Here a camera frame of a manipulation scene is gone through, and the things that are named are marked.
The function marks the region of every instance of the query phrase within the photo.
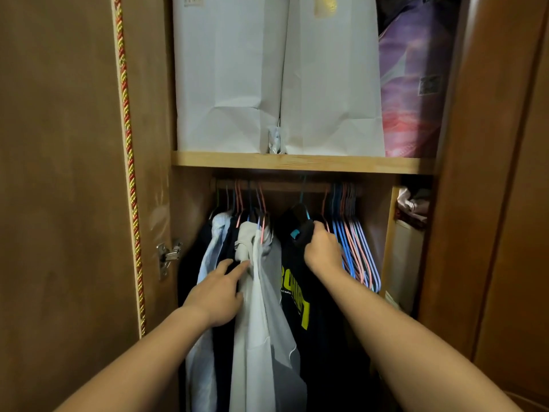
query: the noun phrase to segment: hand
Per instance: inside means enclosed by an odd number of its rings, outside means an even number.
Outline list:
[[[341,270],[341,247],[335,235],[324,228],[324,224],[315,221],[315,231],[311,242],[305,247],[305,263],[319,278],[327,272]]]
[[[183,307],[195,308],[206,314],[208,328],[218,327],[234,318],[244,300],[242,292],[236,293],[238,279],[250,265],[249,261],[240,263],[228,275],[227,268],[233,263],[226,259],[219,263],[201,283],[190,292]]]

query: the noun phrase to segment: wardrobe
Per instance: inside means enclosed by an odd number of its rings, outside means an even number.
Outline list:
[[[0,409],[54,409],[177,307],[166,254],[192,245],[216,179],[303,175],[360,187],[381,296],[401,177],[434,177],[418,318],[549,408],[549,0],[463,0],[436,159],[176,151],[171,2],[0,0]],[[299,194],[265,192],[268,210]],[[157,410],[177,400],[174,380]]]

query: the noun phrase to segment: red and gold braided rope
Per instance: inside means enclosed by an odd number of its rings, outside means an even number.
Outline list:
[[[116,15],[116,40],[118,41],[118,65],[120,68],[120,84],[122,90],[122,109],[124,113],[124,130],[126,137],[126,157],[128,161],[128,177],[130,182],[130,204],[134,232],[134,253],[137,270],[137,295],[139,298],[139,317],[141,336],[147,333],[145,317],[145,294],[143,291],[143,264],[141,263],[141,236],[139,229],[139,212],[137,210],[137,191],[134,168],[134,146],[132,144],[132,124],[130,120],[130,97],[128,96],[128,78],[126,69],[126,53],[124,51],[124,29],[122,26],[122,2],[114,0]]]

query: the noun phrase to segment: purple bag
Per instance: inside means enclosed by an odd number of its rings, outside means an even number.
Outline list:
[[[436,155],[458,13],[451,1],[415,0],[379,37],[388,157]]]

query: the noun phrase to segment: person's left arm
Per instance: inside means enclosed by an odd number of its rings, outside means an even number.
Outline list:
[[[196,340],[223,325],[242,306],[237,281],[248,267],[241,263],[225,275],[224,260],[150,334],[98,373],[55,412],[145,412],[150,410]]]

